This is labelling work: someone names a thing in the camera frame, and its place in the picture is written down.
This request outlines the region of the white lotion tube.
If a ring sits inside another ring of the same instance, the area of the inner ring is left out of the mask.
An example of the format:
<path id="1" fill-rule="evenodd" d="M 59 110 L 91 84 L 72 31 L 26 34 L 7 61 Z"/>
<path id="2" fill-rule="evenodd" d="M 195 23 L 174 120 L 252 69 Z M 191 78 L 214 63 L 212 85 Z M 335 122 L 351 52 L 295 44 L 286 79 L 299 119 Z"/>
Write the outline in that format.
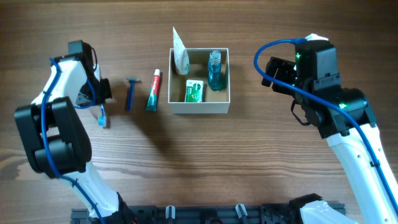
<path id="1" fill-rule="evenodd" d="M 174 62 L 179 75 L 187 75 L 190 71 L 190 61 L 186 47 L 173 27 Z"/>

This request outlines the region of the Colgate toothpaste tube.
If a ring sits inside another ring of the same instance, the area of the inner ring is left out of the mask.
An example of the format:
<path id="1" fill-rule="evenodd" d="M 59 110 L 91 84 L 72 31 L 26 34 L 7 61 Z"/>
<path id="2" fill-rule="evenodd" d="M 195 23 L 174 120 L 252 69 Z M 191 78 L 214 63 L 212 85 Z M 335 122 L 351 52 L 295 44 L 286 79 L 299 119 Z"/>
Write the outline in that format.
<path id="1" fill-rule="evenodd" d="M 146 110 L 148 111 L 157 110 L 157 102 L 159 98 L 161 81 L 162 81 L 161 71 L 159 69 L 156 69 L 151 83 L 149 98 L 147 100 Z"/>

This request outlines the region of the blue disposable razor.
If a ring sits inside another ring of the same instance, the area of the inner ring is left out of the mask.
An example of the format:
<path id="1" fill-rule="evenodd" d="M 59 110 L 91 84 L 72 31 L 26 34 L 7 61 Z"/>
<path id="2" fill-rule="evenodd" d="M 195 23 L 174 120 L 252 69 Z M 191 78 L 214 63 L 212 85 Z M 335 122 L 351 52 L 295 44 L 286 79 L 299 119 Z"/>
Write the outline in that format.
<path id="1" fill-rule="evenodd" d="M 133 98 L 134 98 L 134 85 L 136 82 L 139 81 L 139 79 L 138 78 L 126 78 L 126 80 L 129 82 L 129 93 L 127 96 L 126 110 L 131 111 L 132 104 L 133 104 Z"/>

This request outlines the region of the blue white toothbrush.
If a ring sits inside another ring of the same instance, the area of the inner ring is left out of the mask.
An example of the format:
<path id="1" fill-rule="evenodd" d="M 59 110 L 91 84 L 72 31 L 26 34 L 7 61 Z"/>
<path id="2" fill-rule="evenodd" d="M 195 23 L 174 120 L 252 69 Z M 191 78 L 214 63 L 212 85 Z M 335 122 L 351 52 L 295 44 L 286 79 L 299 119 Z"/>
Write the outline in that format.
<path id="1" fill-rule="evenodd" d="M 98 125 L 105 128 L 107 126 L 107 117 L 104 105 L 100 105 L 99 107 L 101 109 L 101 115 L 98 117 Z"/>

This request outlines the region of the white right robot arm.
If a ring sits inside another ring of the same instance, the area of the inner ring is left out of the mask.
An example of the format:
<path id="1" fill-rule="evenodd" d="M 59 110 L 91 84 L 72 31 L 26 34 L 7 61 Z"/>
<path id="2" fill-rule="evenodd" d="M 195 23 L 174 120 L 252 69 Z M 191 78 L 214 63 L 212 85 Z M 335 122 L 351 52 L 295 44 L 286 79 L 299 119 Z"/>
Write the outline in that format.
<path id="1" fill-rule="evenodd" d="M 366 223 L 397 223 L 397 182 L 382 150 L 376 117 L 359 89 L 342 88 L 335 62 L 298 68 L 271 57 L 262 85 L 293 97 L 339 159 Z"/>

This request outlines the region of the blue Listerine mouthwash bottle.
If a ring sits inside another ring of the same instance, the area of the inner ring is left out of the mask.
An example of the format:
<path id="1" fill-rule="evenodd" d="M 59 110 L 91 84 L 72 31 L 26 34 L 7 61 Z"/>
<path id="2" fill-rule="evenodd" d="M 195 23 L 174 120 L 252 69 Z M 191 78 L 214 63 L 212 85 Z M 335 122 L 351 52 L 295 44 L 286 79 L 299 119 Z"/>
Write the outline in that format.
<path id="1" fill-rule="evenodd" d="M 213 91 L 223 89 L 223 78 L 221 76 L 221 52 L 218 50 L 214 50 L 209 54 L 208 85 Z"/>

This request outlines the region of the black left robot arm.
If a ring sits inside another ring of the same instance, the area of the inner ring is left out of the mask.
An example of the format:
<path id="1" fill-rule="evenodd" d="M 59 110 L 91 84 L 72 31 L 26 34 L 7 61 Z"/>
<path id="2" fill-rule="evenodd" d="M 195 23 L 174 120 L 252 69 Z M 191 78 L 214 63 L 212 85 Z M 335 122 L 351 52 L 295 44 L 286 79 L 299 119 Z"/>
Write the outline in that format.
<path id="1" fill-rule="evenodd" d="M 76 112 L 101 104 L 102 82 L 91 52 L 53 58 L 42 92 L 17 108 L 14 119 L 36 173 L 68 185 L 87 207 L 90 222 L 127 223 L 131 211 L 95 169 L 90 139 Z"/>

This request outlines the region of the green white soap packet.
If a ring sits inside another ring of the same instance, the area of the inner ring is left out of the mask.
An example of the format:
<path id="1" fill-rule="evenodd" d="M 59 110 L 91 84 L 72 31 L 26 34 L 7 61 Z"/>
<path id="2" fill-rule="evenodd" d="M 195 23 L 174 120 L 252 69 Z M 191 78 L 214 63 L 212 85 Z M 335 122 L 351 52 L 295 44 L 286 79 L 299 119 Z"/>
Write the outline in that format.
<path id="1" fill-rule="evenodd" d="M 203 101 L 203 91 L 205 83 L 201 80 L 187 80 L 185 102 L 201 103 Z"/>

